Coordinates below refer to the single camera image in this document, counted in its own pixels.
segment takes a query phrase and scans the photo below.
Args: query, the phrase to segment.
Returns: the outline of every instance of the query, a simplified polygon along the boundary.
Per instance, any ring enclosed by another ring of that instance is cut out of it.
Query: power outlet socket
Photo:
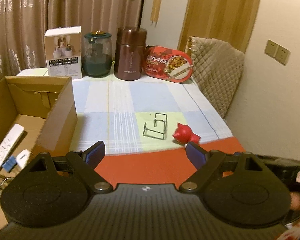
[[[265,53],[267,55],[269,55],[270,57],[275,57],[275,54],[277,52],[278,49],[278,44],[276,44],[275,42],[268,40],[266,48],[265,48]]]
[[[280,62],[282,65],[286,65],[289,56],[290,56],[290,51],[282,46],[279,46],[277,53],[275,54],[275,60]]]

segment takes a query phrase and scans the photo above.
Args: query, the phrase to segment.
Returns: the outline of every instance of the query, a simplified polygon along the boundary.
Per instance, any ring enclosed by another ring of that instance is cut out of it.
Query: glass jar
[[[111,34],[103,31],[84,36],[82,68],[90,77],[105,76],[112,65]]]

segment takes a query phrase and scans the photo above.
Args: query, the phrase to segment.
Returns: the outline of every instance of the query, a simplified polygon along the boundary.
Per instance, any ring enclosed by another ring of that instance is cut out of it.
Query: red toy
[[[178,123],[178,128],[175,130],[174,134],[172,135],[178,142],[180,143],[188,143],[194,142],[196,144],[200,141],[200,136],[196,135],[192,132],[190,126]]]

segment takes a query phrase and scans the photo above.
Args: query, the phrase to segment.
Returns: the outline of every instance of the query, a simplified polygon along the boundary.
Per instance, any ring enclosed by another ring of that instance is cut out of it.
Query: checkered tablecloth
[[[78,123],[70,150],[86,150],[99,140],[106,144],[108,155],[182,147],[172,137],[178,122],[189,125],[201,137],[200,143],[232,137],[191,80],[177,84],[148,76],[130,82],[113,74],[104,78],[86,76],[73,80],[73,90]],[[166,140],[142,135],[145,122],[150,129],[163,130],[163,123],[153,126],[155,113],[167,114]]]

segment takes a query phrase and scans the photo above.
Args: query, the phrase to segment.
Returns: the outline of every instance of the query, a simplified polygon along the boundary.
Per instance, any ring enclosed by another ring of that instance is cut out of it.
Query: red mat
[[[207,151],[216,149],[225,153],[244,151],[235,137],[201,145]],[[196,168],[186,157],[183,148],[131,155],[106,156],[95,169],[114,187],[117,183],[163,184],[176,187],[189,178]]]

